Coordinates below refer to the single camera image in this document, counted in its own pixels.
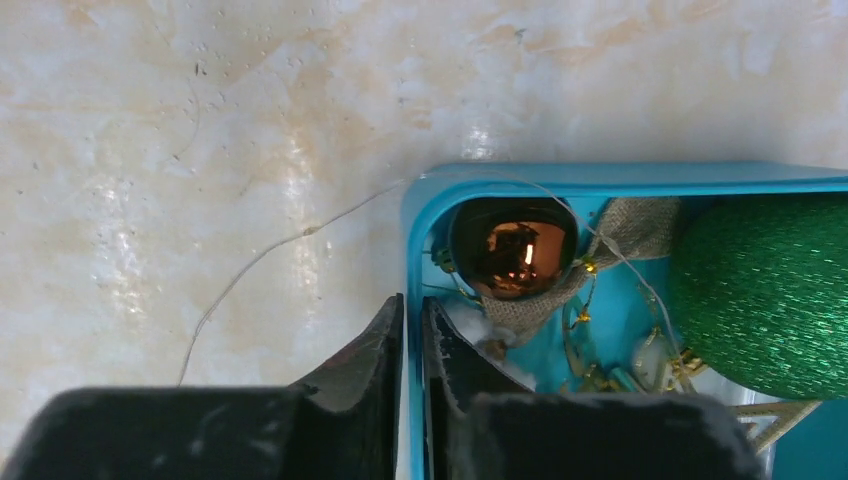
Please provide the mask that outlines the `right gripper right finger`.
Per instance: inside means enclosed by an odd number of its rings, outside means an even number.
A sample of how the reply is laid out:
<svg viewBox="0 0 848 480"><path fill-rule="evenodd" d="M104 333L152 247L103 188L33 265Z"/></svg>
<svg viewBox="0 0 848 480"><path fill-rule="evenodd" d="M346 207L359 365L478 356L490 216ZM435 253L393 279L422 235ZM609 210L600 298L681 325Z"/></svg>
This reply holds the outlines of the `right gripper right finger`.
<svg viewBox="0 0 848 480"><path fill-rule="evenodd" d="M539 394L421 309L432 479L758 479L729 409L692 395Z"/></svg>

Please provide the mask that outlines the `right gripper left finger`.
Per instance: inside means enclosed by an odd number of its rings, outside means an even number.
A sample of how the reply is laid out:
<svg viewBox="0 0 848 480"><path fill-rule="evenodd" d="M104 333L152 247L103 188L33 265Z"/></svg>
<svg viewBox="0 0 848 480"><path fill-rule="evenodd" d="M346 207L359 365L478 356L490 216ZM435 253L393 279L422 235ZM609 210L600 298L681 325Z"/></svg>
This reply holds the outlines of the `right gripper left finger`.
<svg viewBox="0 0 848 480"><path fill-rule="evenodd" d="M391 479L403 298L287 386L81 388L51 399L5 479Z"/></svg>

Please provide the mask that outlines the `teal plastic tray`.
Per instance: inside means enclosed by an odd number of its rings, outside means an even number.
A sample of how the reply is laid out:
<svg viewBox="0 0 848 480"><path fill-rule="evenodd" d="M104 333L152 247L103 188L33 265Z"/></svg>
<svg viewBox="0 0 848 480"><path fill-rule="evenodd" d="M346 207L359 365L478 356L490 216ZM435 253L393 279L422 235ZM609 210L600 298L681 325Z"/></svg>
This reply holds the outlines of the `teal plastic tray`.
<svg viewBox="0 0 848 480"><path fill-rule="evenodd" d="M774 162L611 163L611 164L450 164L417 178L404 195L407 385L409 453L399 461L406 479L430 479L433 461L428 432L429 404L424 396L422 305L428 295L448 286L445 273L425 261L436 234L444 234L462 202L482 197L541 197L552 193L567 201L580 223L615 197L663 194L707 204L722 196L789 194L847 190L847 171Z"/></svg>

